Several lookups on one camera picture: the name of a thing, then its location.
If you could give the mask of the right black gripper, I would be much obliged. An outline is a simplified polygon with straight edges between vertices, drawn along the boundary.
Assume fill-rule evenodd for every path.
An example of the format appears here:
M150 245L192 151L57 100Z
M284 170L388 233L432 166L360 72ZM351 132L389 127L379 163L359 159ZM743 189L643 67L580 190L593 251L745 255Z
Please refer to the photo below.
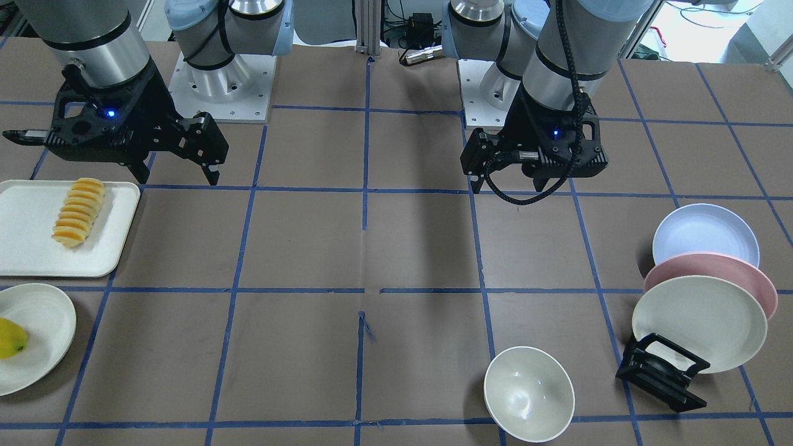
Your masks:
M151 152L171 152L199 167L210 186L220 181L229 143L207 113L184 118L152 59L132 79L91 87L74 63L63 68L51 127L43 145L63 160L127 166L147 184Z

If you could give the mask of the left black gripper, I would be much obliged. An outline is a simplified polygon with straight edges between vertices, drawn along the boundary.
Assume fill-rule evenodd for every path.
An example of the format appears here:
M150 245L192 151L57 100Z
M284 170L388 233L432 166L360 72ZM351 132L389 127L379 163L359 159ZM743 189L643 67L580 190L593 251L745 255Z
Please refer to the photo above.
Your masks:
M472 193L481 191L487 162L490 172L520 164L535 191L544 192L548 180L563 177L573 159L576 129L573 111L546 108L519 87L504 127L496 134L474 129L460 155L463 174L476 176L471 178Z

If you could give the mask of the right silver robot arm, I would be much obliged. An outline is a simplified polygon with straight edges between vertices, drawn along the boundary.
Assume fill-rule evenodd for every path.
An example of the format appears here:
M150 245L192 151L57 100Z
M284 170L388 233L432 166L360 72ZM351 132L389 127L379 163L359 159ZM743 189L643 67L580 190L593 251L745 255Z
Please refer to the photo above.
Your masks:
M151 152L170 152L220 178L229 143L206 108L178 112L129 9L118 1L19 1L62 65L48 129L5 130L12 143L42 146L62 160L118 164L146 183ZM254 90L244 56L282 56L294 41L292 1L167 1L187 87L207 103Z

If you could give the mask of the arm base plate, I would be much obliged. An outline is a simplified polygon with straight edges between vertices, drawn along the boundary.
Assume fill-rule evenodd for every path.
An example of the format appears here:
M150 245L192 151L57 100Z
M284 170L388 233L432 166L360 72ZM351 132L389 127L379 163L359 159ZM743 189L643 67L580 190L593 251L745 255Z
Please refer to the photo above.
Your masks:
M501 130L519 80L505 76L495 62L485 60L460 59L458 74L467 128Z
M168 90L182 116L208 112L218 123L266 124L277 56L236 55L203 70L177 62Z

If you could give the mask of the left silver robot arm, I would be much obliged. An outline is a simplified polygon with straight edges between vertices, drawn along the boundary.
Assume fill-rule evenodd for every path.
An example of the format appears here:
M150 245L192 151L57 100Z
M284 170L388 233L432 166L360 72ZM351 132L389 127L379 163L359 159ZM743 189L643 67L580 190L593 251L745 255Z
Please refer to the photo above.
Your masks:
M519 165L537 196L535 203L568 178L603 172L608 158L591 96L617 62L649 1L549 1L543 27L531 34L524 19L529 2L448 1L444 54L453 59L488 60L516 82L507 94L501 130L474 129L460 156L474 193L486 183L505 201L492 174Z

